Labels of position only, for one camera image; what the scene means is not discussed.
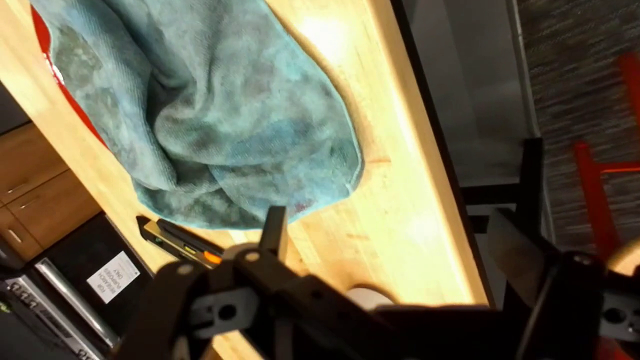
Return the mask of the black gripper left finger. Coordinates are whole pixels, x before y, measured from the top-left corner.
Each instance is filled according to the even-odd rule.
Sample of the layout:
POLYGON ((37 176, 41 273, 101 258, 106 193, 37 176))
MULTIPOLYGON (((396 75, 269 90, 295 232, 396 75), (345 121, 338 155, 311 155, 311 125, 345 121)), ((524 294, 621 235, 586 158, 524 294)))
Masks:
POLYGON ((262 253, 278 257, 283 235, 285 235, 285 208, 269 206, 262 227, 258 249, 262 253))

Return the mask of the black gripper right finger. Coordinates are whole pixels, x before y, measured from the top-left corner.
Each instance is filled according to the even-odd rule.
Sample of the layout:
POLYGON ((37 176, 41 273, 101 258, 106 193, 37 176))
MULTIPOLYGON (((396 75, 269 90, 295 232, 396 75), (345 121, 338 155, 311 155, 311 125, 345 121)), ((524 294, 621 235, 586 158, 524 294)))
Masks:
POLYGON ((543 302, 561 261, 561 253, 509 208, 490 216, 488 254, 528 310, 543 302))

